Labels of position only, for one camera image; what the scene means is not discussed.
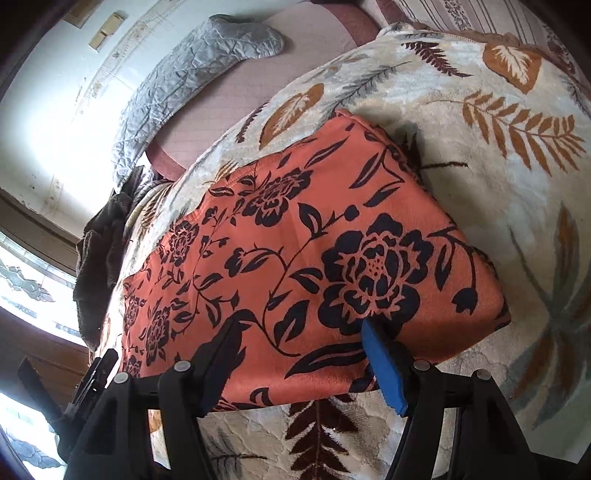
dark cloth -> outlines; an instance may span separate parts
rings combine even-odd
[[[73,298],[78,310],[80,336],[94,352],[100,344],[105,314],[111,293],[119,278],[123,260],[125,222],[133,208],[161,177],[146,177],[143,167],[136,167],[120,193],[113,193],[107,204],[85,226],[76,245],[76,285]]]

bolt head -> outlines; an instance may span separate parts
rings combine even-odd
[[[191,368],[191,362],[187,360],[181,360],[174,364],[174,369],[177,372],[186,372],[189,368]]]
[[[492,378],[491,373],[488,370],[485,370],[484,368],[481,368],[480,370],[476,370],[476,376],[478,378],[480,378],[481,380],[490,380]]]
[[[431,368],[431,364],[426,360],[415,360],[413,366],[416,370],[419,370],[420,372],[426,372]]]
[[[113,377],[113,382],[121,384],[129,380],[129,374],[127,372],[119,372]]]

striped fabric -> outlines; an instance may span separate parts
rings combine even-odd
[[[379,11],[377,18],[373,16],[381,26],[401,21],[402,14],[439,31],[511,33],[522,44],[538,45],[557,55],[568,73],[586,83],[558,36],[519,0],[364,0],[363,7],[370,15]]]

window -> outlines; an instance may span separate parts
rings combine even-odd
[[[62,480],[66,465],[57,454],[56,433],[37,410],[0,393],[0,425],[35,480]]]
[[[0,232],[0,307],[46,332],[84,345],[72,300],[75,281]]]

orange floral cushion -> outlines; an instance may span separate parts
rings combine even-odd
[[[369,316],[431,362],[509,321],[490,261],[385,132],[347,111],[213,185],[124,286],[134,376],[190,359],[240,317],[226,409],[374,388]]]

